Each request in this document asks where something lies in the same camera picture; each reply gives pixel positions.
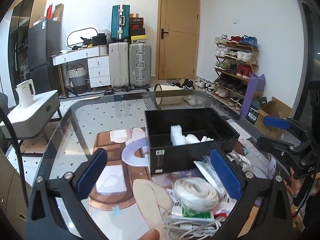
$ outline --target silver suitcase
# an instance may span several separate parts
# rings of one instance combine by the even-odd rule
[[[151,45],[136,43],[129,45],[129,74],[131,88],[150,87]]]
[[[109,45],[109,67],[112,87],[129,86],[128,43]]]

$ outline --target coiled white cable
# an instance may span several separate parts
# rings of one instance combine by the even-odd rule
[[[197,212],[210,211],[219,201],[215,188],[202,178],[178,179],[173,189],[184,205]]]
[[[208,236],[213,236],[221,227],[221,222],[225,221],[225,217],[218,217],[212,222],[190,221],[190,220],[171,220],[165,226],[167,229],[168,239],[176,239],[171,233],[179,235],[179,240],[191,239],[196,237],[197,240],[202,240]]]

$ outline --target white kettle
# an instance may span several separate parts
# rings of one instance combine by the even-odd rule
[[[33,104],[33,97],[35,96],[36,91],[32,79],[17,85],[16,91],[22,108],[27,108]]]

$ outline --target blue shoe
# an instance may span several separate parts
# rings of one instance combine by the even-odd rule
[[[251,46],[254,49],[258,49],[258,41],[256,37],[243,36],[243,39],[239,42],[241,45]]]

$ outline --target drawer handle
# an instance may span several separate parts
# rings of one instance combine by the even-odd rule
[[[19,213],[18,216],[19,216],[22,220],[27,221],[27,217],[26,217],[25,215]]]

